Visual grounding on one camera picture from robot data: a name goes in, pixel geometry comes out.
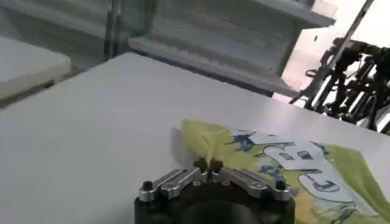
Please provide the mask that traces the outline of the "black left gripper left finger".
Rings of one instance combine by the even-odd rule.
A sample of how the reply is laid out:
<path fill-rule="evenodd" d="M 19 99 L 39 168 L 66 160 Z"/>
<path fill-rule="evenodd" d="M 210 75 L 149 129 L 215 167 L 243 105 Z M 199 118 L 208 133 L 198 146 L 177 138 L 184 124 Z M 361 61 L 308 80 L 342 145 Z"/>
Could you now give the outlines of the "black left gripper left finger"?
<path fill-rule="evenodd" d="M 208 178 L 208 164 L 200 158 L 189 169 L 174 169 L 155 181 L 144 181 L 139 189 L 138 199 L 142 202 L 156 201 L 159 195 L 168 200 L 177 198 L 192 182 L 205 182 Z"/>

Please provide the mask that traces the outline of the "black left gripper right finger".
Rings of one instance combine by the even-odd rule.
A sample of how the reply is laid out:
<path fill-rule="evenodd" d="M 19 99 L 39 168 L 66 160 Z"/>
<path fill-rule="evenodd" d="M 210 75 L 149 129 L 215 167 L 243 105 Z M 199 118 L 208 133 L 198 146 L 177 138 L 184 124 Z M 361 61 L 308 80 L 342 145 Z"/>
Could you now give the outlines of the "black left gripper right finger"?
<path fill-rule="evenodd" d="M 212 181 L 233 183 L 253 198 L 271 197 L 276 201 L 289 201 L 291 191 L 284 181 L 271 181 L 247 169 L 231 169 L 224 167 L 222 161 L 211 159 L 208 173 Z"/>

